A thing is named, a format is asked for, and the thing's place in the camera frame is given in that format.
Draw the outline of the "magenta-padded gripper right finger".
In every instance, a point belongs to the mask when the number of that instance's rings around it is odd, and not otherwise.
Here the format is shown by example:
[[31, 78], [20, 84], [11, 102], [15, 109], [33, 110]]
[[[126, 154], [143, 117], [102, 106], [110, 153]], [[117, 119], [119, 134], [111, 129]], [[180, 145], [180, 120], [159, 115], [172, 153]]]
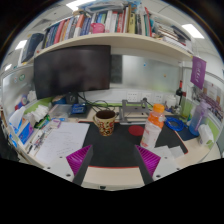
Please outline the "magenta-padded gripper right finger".
[[134, 157], [145, 185], [180, 170], [170, 156], [159, 156], [138, 145], [134, 147]]

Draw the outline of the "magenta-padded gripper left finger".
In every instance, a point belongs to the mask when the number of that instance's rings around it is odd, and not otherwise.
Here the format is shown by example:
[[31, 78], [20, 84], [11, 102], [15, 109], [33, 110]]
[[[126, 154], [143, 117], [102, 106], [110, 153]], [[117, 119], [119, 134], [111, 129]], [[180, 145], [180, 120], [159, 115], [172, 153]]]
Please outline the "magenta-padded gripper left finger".
[[60, 156], [44, 170], [81, 186], [92, 156], [93, 146], [88, 145], [68, 156]]

